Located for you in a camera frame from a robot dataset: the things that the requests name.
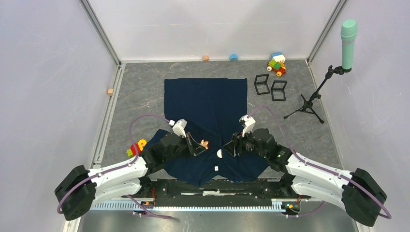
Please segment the round gold brooch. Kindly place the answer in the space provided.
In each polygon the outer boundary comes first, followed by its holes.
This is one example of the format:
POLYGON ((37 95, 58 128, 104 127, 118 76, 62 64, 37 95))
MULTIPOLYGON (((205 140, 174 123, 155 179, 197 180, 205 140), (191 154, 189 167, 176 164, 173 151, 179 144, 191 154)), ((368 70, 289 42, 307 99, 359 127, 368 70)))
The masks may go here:
POLYGON ((222 150, 221 149, 219 149, 218 151, 217 151, 217 157, 218 158, 222 158, 222 150))

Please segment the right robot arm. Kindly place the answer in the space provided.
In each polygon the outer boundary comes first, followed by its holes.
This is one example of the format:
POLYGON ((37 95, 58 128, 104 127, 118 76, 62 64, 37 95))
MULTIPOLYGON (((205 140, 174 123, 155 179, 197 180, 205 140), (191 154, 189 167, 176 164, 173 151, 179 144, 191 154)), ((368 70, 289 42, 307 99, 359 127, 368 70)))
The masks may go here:
POLYGON ((279 184, 285 197, 298 194, 331 203, 368 227, 375 225, 385 209, 387 195, 369 172, 361 168, 354 172, 342 170, 293 153, 278 144, 268 129, 234 133, 223 148, 232 156, 258 155, 271 169, 283 172, 289 178, 279 184))

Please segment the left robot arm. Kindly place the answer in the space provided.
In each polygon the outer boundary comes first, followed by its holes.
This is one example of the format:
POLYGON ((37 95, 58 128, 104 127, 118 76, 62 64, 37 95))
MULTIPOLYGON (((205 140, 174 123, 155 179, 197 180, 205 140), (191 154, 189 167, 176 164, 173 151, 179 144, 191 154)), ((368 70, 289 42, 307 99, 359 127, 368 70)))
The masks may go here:
POLYGON ((195 141, 190 133, 179 136, 167 133, 156 143, 147 145, 132 159, 105 168, 74 167, 56 187, 57 213, 67 221, 77 219, 93 206, 112 198, 138 194, 148 196, 152 184, 141 179, 164 168, 178 157, 190 158, 207 151, 208 142, 195 141))

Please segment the orange flower brooch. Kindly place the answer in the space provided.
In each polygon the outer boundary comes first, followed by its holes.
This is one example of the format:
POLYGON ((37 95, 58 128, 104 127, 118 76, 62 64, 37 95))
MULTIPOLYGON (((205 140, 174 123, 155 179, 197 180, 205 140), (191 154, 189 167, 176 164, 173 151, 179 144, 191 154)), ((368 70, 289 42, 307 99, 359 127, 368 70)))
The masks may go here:
POLYGON ((201 145, 202 147, 204 147, 205 150, 208 150, 208 149, 209 149, 208 143, 209 143, 209 141, 201 140, 200 145, 201 145))

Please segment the navy blue t-shirt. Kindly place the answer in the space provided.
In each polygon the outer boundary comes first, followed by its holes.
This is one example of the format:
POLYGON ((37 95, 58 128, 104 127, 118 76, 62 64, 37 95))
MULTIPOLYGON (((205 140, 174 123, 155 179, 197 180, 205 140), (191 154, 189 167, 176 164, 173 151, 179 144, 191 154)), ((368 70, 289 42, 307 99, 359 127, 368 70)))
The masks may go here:
POLYGON ((196 141, 209 141, 209 149, 196 157, 178 157, 164 170, 172 177, 201 186, 219 175, 235 182, 253 181, 267 168, 254 154, 232 157, 223 149, 240 132, 240 117, 247 114, 246 79, 180 78, 164 80, 164 115, 184 119, 185 131, 196 141), (217 151, 222 150, 222 158, 217 151))

